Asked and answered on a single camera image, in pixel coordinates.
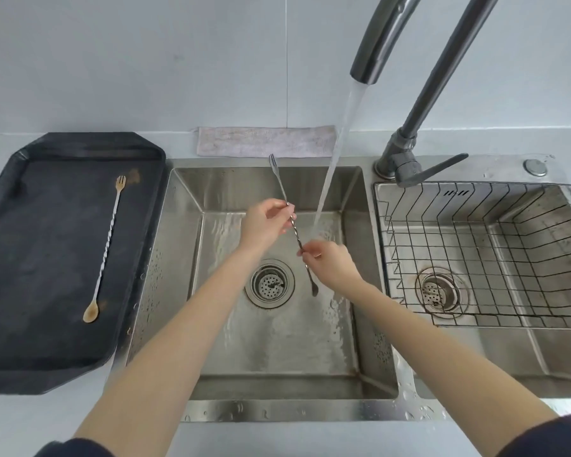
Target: faucet handle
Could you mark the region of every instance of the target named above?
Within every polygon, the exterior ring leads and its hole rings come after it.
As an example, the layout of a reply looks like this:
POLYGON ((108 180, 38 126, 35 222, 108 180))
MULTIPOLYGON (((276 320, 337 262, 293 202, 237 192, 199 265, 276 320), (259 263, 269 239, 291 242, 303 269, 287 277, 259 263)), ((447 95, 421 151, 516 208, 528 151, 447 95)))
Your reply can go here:
POLYGON ((396 166, 396 183, 400 188, 409 188, 419 183, 423 183, 428 178, 440 173, 461 160, 465 160, 469 154, 460 153, 448 160, 444 160, 427 170, 421 169, 421 164, 417 161, 411 151, 396 153, 391 156, 393 164, 396 166))

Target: navy blue sleeve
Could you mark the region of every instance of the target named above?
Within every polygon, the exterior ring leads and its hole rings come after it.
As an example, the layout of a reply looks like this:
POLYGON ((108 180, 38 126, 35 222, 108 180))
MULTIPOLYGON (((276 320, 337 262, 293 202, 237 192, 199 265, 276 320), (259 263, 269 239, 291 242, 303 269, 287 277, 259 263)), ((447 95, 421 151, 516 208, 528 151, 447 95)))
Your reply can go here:
POLYGON ((498 457, 571 457, 571 415, 542 423, 522 433, 498 457))
POLYGON ((66 442, 50 442, 36 457, 114 457, 104 446, 95 441, 73 438, 66 442))

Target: brown stain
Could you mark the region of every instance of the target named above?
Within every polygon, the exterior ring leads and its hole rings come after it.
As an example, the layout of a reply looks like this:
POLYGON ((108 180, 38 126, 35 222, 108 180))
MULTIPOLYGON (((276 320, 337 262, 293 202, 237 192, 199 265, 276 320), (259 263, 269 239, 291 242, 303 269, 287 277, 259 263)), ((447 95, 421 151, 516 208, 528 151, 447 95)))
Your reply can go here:
POLYGON ((129 170, 127 175, 127 184, 139 184, 141 180, 142 177, 139 175, 137 168, 132 168, 129 170))

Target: folded towel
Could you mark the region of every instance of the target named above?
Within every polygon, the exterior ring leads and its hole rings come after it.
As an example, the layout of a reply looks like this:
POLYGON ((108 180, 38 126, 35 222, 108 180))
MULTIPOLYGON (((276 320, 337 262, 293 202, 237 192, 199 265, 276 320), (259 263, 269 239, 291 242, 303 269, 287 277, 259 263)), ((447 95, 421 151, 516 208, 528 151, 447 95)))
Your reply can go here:
POLYGON ((330 157, 336 129, 199 128, 197 154, 213 157, 330 157))

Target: white wall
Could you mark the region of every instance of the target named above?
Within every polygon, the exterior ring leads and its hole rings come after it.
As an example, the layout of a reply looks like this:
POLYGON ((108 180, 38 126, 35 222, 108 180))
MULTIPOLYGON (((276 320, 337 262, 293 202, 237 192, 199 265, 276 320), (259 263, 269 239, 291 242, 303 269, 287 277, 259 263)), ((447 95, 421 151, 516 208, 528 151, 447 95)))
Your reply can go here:
MULTIPOLYGON (((0 132, 338 123, 378 0, 0 0, 0 132)), ((421 0, 354 129, 394 129, 468 0, 421 0)), ((424 128, 571 126, 571 0, 500 0, 424 128)))

